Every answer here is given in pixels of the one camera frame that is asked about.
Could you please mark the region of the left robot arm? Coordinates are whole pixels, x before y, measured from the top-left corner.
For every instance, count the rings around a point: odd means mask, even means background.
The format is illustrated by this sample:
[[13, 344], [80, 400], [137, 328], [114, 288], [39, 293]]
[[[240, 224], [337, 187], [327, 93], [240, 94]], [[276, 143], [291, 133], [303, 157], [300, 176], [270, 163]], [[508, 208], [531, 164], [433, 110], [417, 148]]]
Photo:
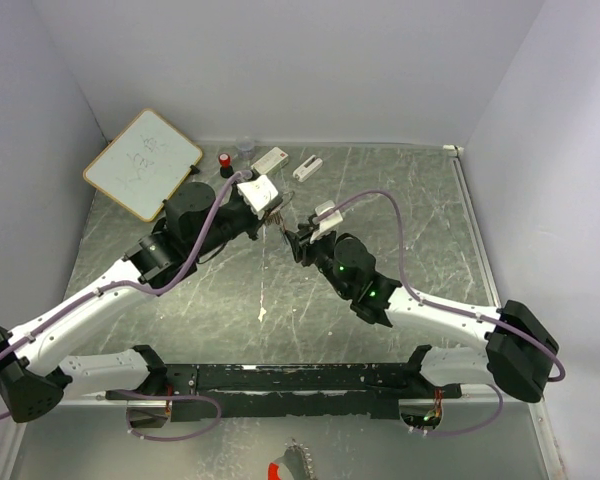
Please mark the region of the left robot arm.
[[220, 191], [187, 183], [166, 201], [152, 232], [99, 278], [61, 304], [21, 325], [0, 326], [0, 396], [6, 417], [40, 418], [61, 400], [101, 391], [161, 395], [166, 367], [140, 345], [119, 353], [76, 356], [74, 350], [125, 311], [172, 290], [197, 270], [200, 257], [245, 234], [257, 237], [281, 204], [266, 176], [227, 181]]

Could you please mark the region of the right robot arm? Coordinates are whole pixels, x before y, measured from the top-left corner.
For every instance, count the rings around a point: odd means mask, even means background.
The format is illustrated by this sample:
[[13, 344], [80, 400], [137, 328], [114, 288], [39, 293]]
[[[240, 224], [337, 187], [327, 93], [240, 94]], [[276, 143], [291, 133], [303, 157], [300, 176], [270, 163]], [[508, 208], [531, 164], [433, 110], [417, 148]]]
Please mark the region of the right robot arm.
[[315, 226], [285, 231], [296, 263], [314, 266], [356, 316], [368, 324], [418, 327], [462, 344], [462, 349], [428, 350], [404, 374], [406, 390], [428, 396], [437, 386], [493, 384], [507, 395], [537, 403], [557, 368], [558, 343], [523, 303], [476, 306], [408, 290], [376, 269], [376, 259], [360, 239]]

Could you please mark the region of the silver keyring with clips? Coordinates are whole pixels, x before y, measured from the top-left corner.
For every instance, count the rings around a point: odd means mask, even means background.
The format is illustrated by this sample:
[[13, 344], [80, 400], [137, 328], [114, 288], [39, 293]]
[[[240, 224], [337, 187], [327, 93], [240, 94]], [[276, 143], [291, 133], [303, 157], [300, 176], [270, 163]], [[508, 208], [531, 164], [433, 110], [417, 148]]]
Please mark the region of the silver keyring with clips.
[[286, 232], [283, 209], [287, 207], [295, 196], [294, 190], [289, 190], [281, 194], [280, 203], [277, 204], [264, 218], [264, 226], [276, 227], [282, 234]]

